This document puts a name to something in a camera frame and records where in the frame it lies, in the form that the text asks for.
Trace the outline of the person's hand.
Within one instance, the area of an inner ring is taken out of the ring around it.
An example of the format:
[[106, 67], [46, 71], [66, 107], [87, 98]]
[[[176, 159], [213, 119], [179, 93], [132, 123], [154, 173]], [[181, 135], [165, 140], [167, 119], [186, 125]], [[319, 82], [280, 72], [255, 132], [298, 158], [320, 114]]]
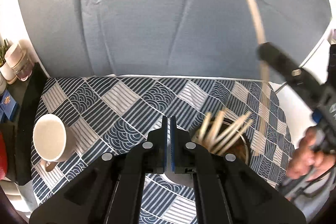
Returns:
[[300, 140], [291, 161], [288, 164], [286, 176], [292, 180], [305, 176], [313, 166], [315, 172], [307, 179], [311, 181], [324, 174], [335, 164], [335, 155], [325, 154], [322, 151], [314, 152], [313, 146], [317, 142], [318, 130], [309, 127], [305, 136]]

